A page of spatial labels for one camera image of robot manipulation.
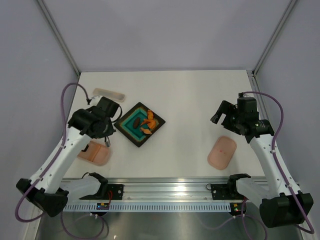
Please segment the metal food tongs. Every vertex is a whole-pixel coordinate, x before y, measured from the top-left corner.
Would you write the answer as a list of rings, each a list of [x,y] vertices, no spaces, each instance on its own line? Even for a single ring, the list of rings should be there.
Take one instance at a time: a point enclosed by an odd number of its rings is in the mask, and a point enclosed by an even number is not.
[[[104,142],[105,142],[105,145],[106,145],[107,148],[109,148],[111,146],[111,142],[110,142],[110,139],[109,139],[108,136],[106,136],[104,138]]]

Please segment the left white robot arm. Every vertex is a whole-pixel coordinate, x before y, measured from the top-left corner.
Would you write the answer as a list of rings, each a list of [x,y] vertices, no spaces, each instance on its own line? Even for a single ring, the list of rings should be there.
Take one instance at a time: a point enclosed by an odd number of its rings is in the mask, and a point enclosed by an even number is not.
[[[72,199],[106,200],[109,197],[108,179],[98,173],[90,173],[87,180],[81,179],[61,188],[61,181],[77,155],[91,139],[107,138],[115,130],[111,119],[117,107],[79,109],[73,113],[64,129],[61,142],[41,168],[30,178],[21,178],[16,188],[22,198],[38,207],[50,217],[60,214]]]

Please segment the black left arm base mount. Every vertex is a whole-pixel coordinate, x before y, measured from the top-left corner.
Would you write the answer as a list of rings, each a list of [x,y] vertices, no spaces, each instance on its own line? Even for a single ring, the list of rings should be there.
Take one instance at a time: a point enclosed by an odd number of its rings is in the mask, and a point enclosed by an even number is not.
[[[92,195],[86,195],[80,198],[80,200],[122,200],[124,194],[123,184],[102,184],[97,193]]]

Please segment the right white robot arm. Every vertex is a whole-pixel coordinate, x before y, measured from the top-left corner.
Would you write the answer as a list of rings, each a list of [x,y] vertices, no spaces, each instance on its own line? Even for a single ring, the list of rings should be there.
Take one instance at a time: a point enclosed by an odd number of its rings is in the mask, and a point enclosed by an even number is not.
[[[304,223],[314,200],[303,193],[290,175],[281,154],[272,142],[275,132],[267,119],[260,119],[257,101],[240,97],[237,104],[222,101],[210,119],[217,124],[225,115],[222,126],[245,137],[255,152],[268,183],[264,189],[246,173],[229,176],[225,184],[211,184],[213,200],[250,200],[258,209],[264,225],[275,228]]]

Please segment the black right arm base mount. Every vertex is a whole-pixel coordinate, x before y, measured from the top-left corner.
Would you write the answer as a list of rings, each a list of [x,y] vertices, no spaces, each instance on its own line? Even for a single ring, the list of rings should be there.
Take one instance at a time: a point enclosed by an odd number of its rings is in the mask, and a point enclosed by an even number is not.
[[[239,194],[235,186],[230,184],[212,184],[208,183],[205,188],[211,192],[213,200],[243,200],[244,197]]]

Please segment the orange fried shrimp piece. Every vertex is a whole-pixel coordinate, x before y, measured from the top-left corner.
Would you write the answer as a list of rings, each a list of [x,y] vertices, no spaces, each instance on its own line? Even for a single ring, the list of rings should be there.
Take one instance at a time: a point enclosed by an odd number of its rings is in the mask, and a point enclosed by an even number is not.
[[[145,134],[145,135],[151,135],[152,132],[149,129],[141,127],[140,130]]]

